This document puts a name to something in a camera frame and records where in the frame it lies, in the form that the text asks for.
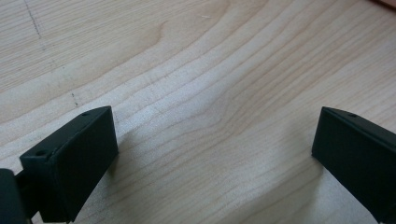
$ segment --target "light wood tabletop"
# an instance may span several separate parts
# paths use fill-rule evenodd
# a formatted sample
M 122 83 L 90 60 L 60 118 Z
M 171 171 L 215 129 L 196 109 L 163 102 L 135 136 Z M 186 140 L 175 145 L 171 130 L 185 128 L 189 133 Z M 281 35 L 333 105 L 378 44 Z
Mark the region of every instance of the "light wood tabletop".
M 67 121 L 113 107 L 120 155 L 76 223 L 375 223 L 311 147 L 322 106 L 396 132 L 395 10 L 0 4 L 0 167 L 16 174 L 19 156 Z

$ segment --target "wooden table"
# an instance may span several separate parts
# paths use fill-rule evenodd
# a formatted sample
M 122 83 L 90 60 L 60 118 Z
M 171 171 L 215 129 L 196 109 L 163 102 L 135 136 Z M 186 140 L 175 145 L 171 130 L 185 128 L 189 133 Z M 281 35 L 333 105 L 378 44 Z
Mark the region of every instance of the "wooden table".
M 3 0 L 0 11 L 1 167 L 17 173 L 22 152 L 113 106 L 120 156 L 76 223 L 375 223 L 310 150 L 324 105 L 396 132 L 394 10 Z

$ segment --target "black plastic part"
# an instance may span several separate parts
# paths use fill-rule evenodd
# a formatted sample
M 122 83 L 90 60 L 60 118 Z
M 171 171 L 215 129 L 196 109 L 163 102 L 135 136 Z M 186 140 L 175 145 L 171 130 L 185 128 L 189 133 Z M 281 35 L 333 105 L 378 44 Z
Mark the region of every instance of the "black plastic part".
M 117 155 L 110 106 L 66 123 L 21 155 L 21 182 L 35 188 L 22 192 L 29 217 L 36 207 L 44 222 L 74 221 Z
M 315 157 L 376 221 L 396 219 L 396 134 L 346 111 L 323 107 Z
M 0 223 L 30 223 L 24 212 L 16 178 L 10 170 L 0 169 L 0 194 Z

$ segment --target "wooden surface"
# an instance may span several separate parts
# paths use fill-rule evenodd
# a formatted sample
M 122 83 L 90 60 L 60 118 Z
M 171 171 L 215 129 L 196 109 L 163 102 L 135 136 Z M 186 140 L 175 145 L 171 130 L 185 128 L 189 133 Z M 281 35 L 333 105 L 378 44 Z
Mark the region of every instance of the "wooden surface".
M 17 173 L 22 152 L 113 106 L 120 156 L 76 223 L 375 223 L 310 150 L 324 105 L 396 132 L 388 7 L 2 0 L 0 11 L 1 167 Z

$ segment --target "wood grain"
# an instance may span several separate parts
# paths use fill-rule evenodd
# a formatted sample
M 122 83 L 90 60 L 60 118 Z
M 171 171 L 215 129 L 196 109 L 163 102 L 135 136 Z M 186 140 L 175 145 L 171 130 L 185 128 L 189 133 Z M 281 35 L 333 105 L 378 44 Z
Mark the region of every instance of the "wood grain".
M 375 223 L 310 149 L 324 105 L 396 132 L 393 10 L 4 0 L 0 11 L 1 167 L 17 173 L 23 151 L 113 106 L 120 156 L 76 223 Z

